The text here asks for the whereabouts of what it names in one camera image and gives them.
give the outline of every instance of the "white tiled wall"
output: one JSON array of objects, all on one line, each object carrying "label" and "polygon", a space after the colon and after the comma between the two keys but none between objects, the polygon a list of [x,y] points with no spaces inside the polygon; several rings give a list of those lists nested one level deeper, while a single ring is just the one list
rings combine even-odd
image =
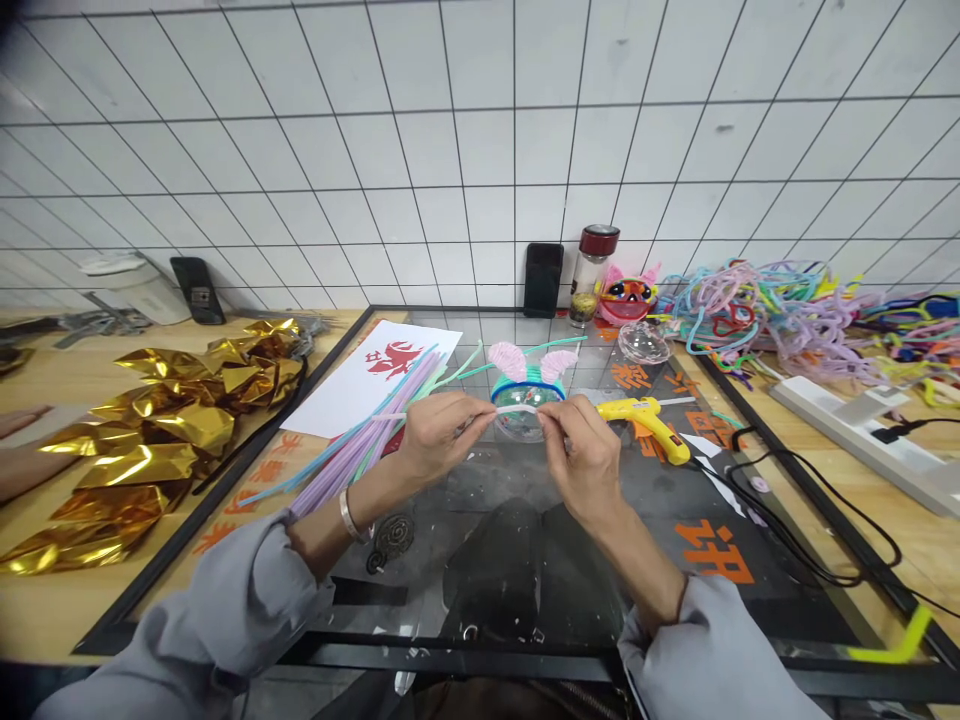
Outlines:
[{"label": "white tiled wall", "polygon": [[269,308],[509,306],[614,223],[669,272],[960,289],[957,0],[46,0],[0,77],[0,302],[203,258]]}]

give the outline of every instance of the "wooden table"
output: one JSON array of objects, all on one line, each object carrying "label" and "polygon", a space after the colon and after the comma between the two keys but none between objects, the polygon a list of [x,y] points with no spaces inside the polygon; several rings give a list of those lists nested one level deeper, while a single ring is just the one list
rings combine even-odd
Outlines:
[{"label": "wooden table", "polygon": [[[360,311],[324,314],[334,316],[340,322],[340,327],[319,339],[312,360],[314,363],[319,362],[336,344],[342,333],[359,317]],[[402,321],[404,315],[392,313],[389,319]],[[211,339],[240,334],[240,329],[249,322],[238,318],[220,328],[205,328],[190,323],[152,328],[140,337],[84,340],[67,351],[50,349],[55,338],[42,338],[34,344],[38,352],[29,364],[3,381],[0,412],[38,402],[96,404],[136,384],[136,377],[132,373],[111,363],[119,355],[148,345],[202,350]],[[701,383],[701,389],[715,409],[736,417],[735,410],[693,358],[684,354],[681,363]],[[960,607],[960,554],[956,552],[960,546],[960,522],[930,513],[837,447],[771,399],[765,383],[760,382],[752,393],[746,390],[741,392],[788,447],[813,462],[849,500],[893,535],[905,555],[903,564],[896,570],[904,583],[938,602]],[[955,411],[932,412],[919,400],[911,402],[904,409],[904,414],[911,419],[938,414],[960,417],[960,412]],[[931,451],[960,455],[958,443],[951,439],[956,437],[956,432],[950,424],[925,427],[918,430],[914,437]],[[225,501],[221,511],[229,506],[237,493],[252,492],[251,488],[260,489],[262,485],[258,483],[263,482],[262,476],[265,474],[271,476],[271,483],[282,482],[326,444],[326,441],[318,438],[298,438],[291,440],[285,434],[279,434],[261,456],[260,462],[255,463],[237,485],[237,490]],[[756,455],[757,443],[753,443],[748,455],[751,453]],[[280,470],[277,470],[278,465],[282,465]],[[767,461],[759,469],[795,526],[821,558],[837,572],[852,573],[855,570],[854,563],[824,527],[806,497],[793,487],[775,463]],[[77,478],[77,470],[65,472],[0,510],[0,548],[9,548],[36,531],[43,519],[67,497]],[[89,664],[91,658],[72,656],[70,651],[157,548],[170,537],[186,514],[195,507],[197,500],[192,496],[188,498],[176,512],[160,522],[145,545],[131,559],[117,566],[36,578],[0,576],[0,617],[3,618],[0,624],[0,658],[33,663]],[[243,524],[288,502],[288,498],[277,497],[260,503],[255,512],[242,517],[228,518],[222,514],[219,518],[212,517],[207,529],[198,536],[197,544],[174,564],[154,588],[148,601],[186,587],[202,555],[204,537],[210,537],[212,532],[215,539],[218,522]],[[887,557],[889,550],[882,540],[858,517],[849,512],[848,515],[878,552]],[[902,633],[903,623],[882,597],[866,585],[845,592],[849,593],[873,631],[885,643],[895,644]],[[934,611],[934,614],[954,642],[960,644],[960,621],[939,611]]]}]

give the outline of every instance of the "glass bottle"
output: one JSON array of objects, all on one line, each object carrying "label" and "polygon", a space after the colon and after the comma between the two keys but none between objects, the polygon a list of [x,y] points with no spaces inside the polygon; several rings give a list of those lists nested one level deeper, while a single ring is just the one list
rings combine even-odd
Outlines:
[{"label": "glass bottle", "polygon": [[580,252],[570,286],[570,324],[586,327],[600,301],[607,258],[617,249],[620,229],[612,225],[587,225],[580,233]]}]

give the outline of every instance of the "white container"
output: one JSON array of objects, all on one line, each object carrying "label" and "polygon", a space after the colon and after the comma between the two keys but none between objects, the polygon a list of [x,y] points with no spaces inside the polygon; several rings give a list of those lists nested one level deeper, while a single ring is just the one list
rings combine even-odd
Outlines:
[{"label": "white container", "polygon": [[174,325],[190,317],[180,292],[153,265],[136,255],[103,257],[80,266],[104,290],[112,290],[157,325]]}]

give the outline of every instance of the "black frame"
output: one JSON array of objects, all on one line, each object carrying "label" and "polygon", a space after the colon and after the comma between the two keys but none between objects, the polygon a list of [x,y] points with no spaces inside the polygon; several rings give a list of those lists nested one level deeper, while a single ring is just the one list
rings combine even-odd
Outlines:
[{"label": "black frame", "polygon": [[[206,497],[183,521],[159,552],[147,563],[120,597],[84,635],[73,649],[74,655],[115,655],[133,638],[137,623],[131,614],[161,578],[167,568],[187,548],[210,514],[243,477],[250,463],[267,447],[280,424],[293,411],[330,369],[341,353],[377,312],[441,311],[476,313],[514,313],[522,308],[448,307],[371,305],[347,330],[323,361],[303,381],[295,400],[268,421],[237,453]],[[746,422],[756,428],[769,449],[784,445],[747,399],[731,384],[706,356],[699,356],[706,373],[727,396]],[[833,527],[856,559],[864,566],[880,567],[881,560],[846,515],[794,458],[778,458],[777,462],[796,486],[810,499],[816,510]],[[877,571],[882,584],[879,590],[904,617],[909,617],[918,603],[900,583],[892,570]],[[960,649],[935,622],[927,629],[925,641],[935,662],[923,665],[881,665],[850,660],[819,658],[781,658],[798,687],[809,695],[856,699],[890,700],[903,703],[936,703],[960,705]],[[442,652],[417,653],[409,648],[425,648]],[[286,665],[349,667],[370,670],[436,672],[450,675],[485,675],[530,677],[538,679],[624,682],[623,667],[615,650],[573,654],[562,648],[560,654],[544,654],[542,646],[529,651],[501,651],[469,645],[450,647],[449,641],[436,638],[399,638],[384,635],[344,635],[307,632],[280,660]]]}]

